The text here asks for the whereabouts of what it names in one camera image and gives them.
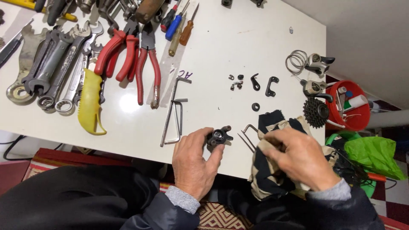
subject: green plastic bag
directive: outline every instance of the green plastic bag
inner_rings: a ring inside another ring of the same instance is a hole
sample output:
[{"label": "green plastic bag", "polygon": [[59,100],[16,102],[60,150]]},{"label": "green plastic bag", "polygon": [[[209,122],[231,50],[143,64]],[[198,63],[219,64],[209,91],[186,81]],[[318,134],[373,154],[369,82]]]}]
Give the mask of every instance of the green plastic bag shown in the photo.
[{"label": "green plastic bag", "polygon": [[396,165],[396,142],[381,137],[359,138],[345,143],[345,151],[351,160],[356,161],[371,172],[390,177],[395,180],[404,180],[407,177]]}]

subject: red plastic container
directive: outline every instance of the red plastic container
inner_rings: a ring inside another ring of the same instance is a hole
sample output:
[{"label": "red plastic container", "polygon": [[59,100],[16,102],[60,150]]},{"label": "red plastic container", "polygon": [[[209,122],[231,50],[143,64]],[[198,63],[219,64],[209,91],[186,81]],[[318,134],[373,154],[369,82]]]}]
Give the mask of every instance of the red plastic container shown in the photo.
[{"label": "red plastic container", "polygon": [[371,110],[369,109],[369,105],[363,105],[361,107],[352,109],[348,112],[344,112],[344,114],[347,115],[352,115],[352,114],[360,114],[356,116],[349,117],[346,122],[344,122],[339,115],[339,112],[337,110],[337,105],[335,102],[335,99],[337,98],[337,90],[340,87],[346,87],[348,91],[352,92],[352,98],[358,96],[358,95],[365,95],[364,91],[353,81],[339,81],[335,83],[333,86],[329,87],[326,89],[326,92],[331,94],[334,97],[334,101],[332,103],[329,103],[326,101],[326,105],[328,106],[330,110],[330,114],[328,119],[340,124],[340,125],[345,125],[345,128],[342,129],[340,127],[331,125],[330,123],[325,124],[326,129],[338,129],[338,130],[350,130],[350,131],[360,131],[364,129],[368,123],[369,123],[369,118],[371,117]]}]

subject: black and beige cloth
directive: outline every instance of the black and beige cloth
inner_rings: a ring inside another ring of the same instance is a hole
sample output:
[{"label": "black and beige cloth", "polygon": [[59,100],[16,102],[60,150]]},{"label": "black and beige cloth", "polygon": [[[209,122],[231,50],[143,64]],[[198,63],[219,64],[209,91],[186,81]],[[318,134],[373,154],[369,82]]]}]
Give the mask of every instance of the black and beige cloth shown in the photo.
[{"label": "black and beige cloth", "polygon": [[[264,139],[264,135],[272,130],[283,129],[287,126],[292,127],[309,136],[311,135],[309,125],[302,116],[296,119],[290,118],[285,120],[280,110],[272,113],[259,115],[258,117],[258,138],[260,142],[253,154],[252,174],[249,178],[252,187],[252,194],[258,200],[267,197],[275,199],[292,192],[303,197],[310,188],[300,182],[292,181],[284,172],[282,172],[277,163],[262,153],[262,150],[277,149],[272,143]],[[335,150],[328,146],[322,146],[323,153],[331,167],[334,166],[338,159]]]}]

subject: pliers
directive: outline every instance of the pliers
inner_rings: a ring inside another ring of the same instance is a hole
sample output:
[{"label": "pliers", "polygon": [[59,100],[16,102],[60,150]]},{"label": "pliers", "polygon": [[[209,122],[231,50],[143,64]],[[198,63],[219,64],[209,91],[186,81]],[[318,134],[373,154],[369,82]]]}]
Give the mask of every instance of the pliers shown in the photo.
[{"label": "pliers", "polygon": [[153,70],[155,71],[155,82],[153,87],[153,100],[151,102],[151,108],[158,108],[159,107],[159,98],[160,98],[160,68],[159,63],[156,58],[156,50],[155,50],[155,31],[153,30],[153,26],[151,22],[145,24],[142,30],[141,36],[141,48],[140,48],[140,55],[138,58],[138,62],[136,65],[136,85],[138,88],[138,104],[142,105],[144,100],[144,87],[142,84],[142,71],[144,69],[144,65],[146,59],[149,57],[151,59]]},{"label": "pliers", "polygon": [[128,76],[128,80],[132,81],[135,72],[134,69],[136,68],[136,61],[138,59],[137,54],[135,56],[135,51],[138,51],[137,46],[139,45],[138,22],[134,17],[131,17],[128,19],[128,22],[123,30],[114,29],[113,31],[114,36],[99,53],[97,63],[95,64],[94,73],[97,75],[102,75],[106,65],[110,68],[110,72],[113,72],[112,67],[115,66],[117,61],[119,47],[124,41],[126,41],[126,59],[116,77],[116,80],[123,81],[125,77]]}]

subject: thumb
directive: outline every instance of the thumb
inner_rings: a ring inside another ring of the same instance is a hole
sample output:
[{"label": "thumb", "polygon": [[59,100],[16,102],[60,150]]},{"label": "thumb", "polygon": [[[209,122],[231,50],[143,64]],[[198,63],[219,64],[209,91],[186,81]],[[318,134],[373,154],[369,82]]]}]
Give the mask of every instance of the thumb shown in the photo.
[{"label": "thumb", "polygon": [[219,168],[220,161],[223,158],[223,150],[225,149],[224,144],[219,144],[216,146],[209,159],[207,159],[207,167],[209,168],[210,172],[217,172],[217,169]]},{"label": "thumb", "polygon": [[267,149],[263,151],[263,154],[270,159],[273,159],[275,162],[279,162],[279,160],[284,157],[285,153],[280,152],[275,149]]}]

